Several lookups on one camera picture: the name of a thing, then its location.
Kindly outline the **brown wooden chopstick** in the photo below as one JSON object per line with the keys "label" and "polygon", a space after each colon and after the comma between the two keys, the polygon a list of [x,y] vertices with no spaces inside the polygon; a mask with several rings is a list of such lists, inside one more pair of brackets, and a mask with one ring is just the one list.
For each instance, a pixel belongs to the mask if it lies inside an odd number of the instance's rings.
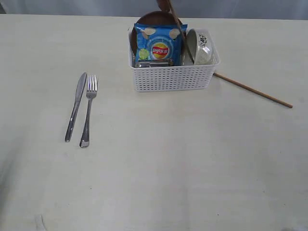
{"label": "brown wooden chopstick", "polygon": [[244,85],[244,84],[242,84],[242,83],[240,83],[240,82],[237,82],[237,81],[235,81],[235,80],[233,80],[233,79],[230,79],[230,78],[225,77],[225,76],[223,76],[223,75],[220,75],[220,74],[218,74],[218,73],[214,73],[214,75],[215,75],[216,77],[218,77],[218,78],[221,78],[221,79],[223,79],[223,80],[225,80],[225,81],[227,81],[227,82],[233,84],[233,85],[236,85],[236,86],[238,86],[238,87],[240,87],[240,88],[243,88],[243,89],[245,89],[245,90],[247,90],[247,91],[250,91],[250,92],[252,92],[252,93],[254,93],[254,94],[257,94],[257,95],[259,95],[259,96],[261,96],[261,97],[264,97],[264,98],[266,98],[266,99],[268,99],[268,100],[271,100],[271,101],[273,101],[273,102],[275,102],[275,103],[278,103],[278,104],[283,105],[283,106],[285,106],[285,107],[288,107],[288,108],[290,108],[290,109],[293,108],[293,106],[292,106],[291,104],[287,103],[287,102],[284,102],[284,101],[279,100],[279,99],[277,99],[277,98],[275,98],[275,97],[272,97],[272,96],[270,96],[270,95],[268,95],[268,94],[265,94],[265,93],[263,93],[263,92],[260,92],[260,91],[258,91],[258,90],[256,90],[256,89],[252,88],[252,87],[249,87],[249,86],[247,86],[247,85]]}
{"label": "brown wooden chopstick", "polygon": [[174,10],[173,6],[172,6],[171,0],[167,0],[167,3],[169,5],[170,11],[171,11],[171,13],[172,13],[172,15],[173,15],[173,17],[175,19],[175,22],[176,22],[176,24],[178,26],[178,29],[179,29],[180,34],[182,36],[182,40],[183,40],[184,44],[186,44],[187,43],[186,42],[186,37],[185,37],[185,35],[184,35],[184,33],[183,33],[182,29],[181,29],[181,24],[179,22],[179,19],[178,19],[176,13],[175,13],[175,10]]}

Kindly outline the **blue chips bag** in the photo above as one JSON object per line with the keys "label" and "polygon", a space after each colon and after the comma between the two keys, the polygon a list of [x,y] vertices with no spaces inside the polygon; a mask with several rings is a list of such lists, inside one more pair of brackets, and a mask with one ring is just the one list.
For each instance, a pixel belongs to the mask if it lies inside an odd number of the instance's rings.
{"label": "blue chips bag", "polygon": [[173,66],[179,66],[182,54],[182,36],[187,24],[181,25],[145,25],[134,24],[137,38],[135,63],[139,61],[170,60]]}

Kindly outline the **silver fork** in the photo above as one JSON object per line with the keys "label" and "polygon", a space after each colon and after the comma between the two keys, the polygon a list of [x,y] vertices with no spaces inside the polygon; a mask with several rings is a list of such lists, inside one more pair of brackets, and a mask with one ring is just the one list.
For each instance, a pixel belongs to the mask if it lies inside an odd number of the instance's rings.
{"label": "silver fork", "polygon": [[79,143],[80,148],[86,148],[90,144],[90,113],[93,99],[97,96],[98,82],[96,75],[89,75],[87,81],[86,97],[88,99],[87,113],[83,133]]}

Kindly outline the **silver table knife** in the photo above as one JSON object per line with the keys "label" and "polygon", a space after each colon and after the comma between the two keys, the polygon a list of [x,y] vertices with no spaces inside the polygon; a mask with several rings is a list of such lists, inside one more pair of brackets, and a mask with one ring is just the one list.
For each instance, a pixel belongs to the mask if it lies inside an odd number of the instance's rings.
{"label": "silver table knife", "polygon": [[71,140],[71,136],[72,136],[74,125],[75,125],[77,112],[78,112],[78,109],[79,109],[81,97],[82,97],[84,87],[85,87],[85,83],[86,83],[86,78],[87,78],[87,73],[84,72],[81,75],[81,77],[79,78],[79,81],[77,83],[75,100],[74,100],[74,107],[73,107],[73,111],[72,111],[72,114],[71,114],[70,119],[69,119],[67,131],[66,131],[66,134],[65,134],[65,138],[64,138],[65,142],[70,142],[70,140]]}

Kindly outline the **white patterned ceramic bowl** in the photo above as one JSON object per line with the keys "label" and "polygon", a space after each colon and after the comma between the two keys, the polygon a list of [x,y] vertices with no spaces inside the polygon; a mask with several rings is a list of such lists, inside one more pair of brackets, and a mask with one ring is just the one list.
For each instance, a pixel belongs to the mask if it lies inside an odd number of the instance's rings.
{"label": "white patterned ceramic bowl", "polygon": [[205,29],[190,29],[187,42],[194,59],[194,65],[211,64],[213,60],[213,45]]}

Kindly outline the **white perforated plastic basket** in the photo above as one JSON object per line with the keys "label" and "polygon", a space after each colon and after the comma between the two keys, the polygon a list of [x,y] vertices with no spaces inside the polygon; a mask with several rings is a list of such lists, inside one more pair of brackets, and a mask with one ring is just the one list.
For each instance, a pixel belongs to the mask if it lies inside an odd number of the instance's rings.
{"label": "white perforated plastic basket", "polygon": [[135,68],[134,54],[130,45],[131,33],[128,32],[128,65],[132,70],[135,91],[159,92],[205,89],[220,63],[220,58],[210,31],[206,28],[197,28],[196,30],[203,32],[212,45],[211,64]]}

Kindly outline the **brown round plate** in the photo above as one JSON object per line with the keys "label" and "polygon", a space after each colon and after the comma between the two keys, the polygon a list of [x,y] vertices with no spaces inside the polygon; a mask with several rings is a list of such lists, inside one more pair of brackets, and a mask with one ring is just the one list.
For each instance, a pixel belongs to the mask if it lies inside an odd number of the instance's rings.
{"label": "brown round plate", "polygon": [[[159,11],[151,12],[142,16],[136,23],[145,25],[177,25],[172,14]],[[136,35],[136,30],[133,28],[130,37],[130,45],[134,55],[137,50]]]}

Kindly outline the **shiny steel cup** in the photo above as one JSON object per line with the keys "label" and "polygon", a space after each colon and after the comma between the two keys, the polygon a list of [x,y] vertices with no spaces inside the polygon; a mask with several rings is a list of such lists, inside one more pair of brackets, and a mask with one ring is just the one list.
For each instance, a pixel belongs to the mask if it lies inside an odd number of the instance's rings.
{"label": "shiny steel cup", "polygon": [[135,64],[136,68],[150,68],[150,67],[166,67],[173,66],[172,59],[161,59],[161,60],[140,60]]}

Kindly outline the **red-brown wooden spoon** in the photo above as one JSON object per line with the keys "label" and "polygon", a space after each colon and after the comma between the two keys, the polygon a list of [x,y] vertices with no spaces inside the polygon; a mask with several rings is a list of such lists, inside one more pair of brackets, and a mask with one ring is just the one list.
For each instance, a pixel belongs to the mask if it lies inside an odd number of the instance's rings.
{"label": "red-brown wooden spoon", "polygon": [[166,13],[170,12],[169,0],[156,0],[156,2],[161,11]]}

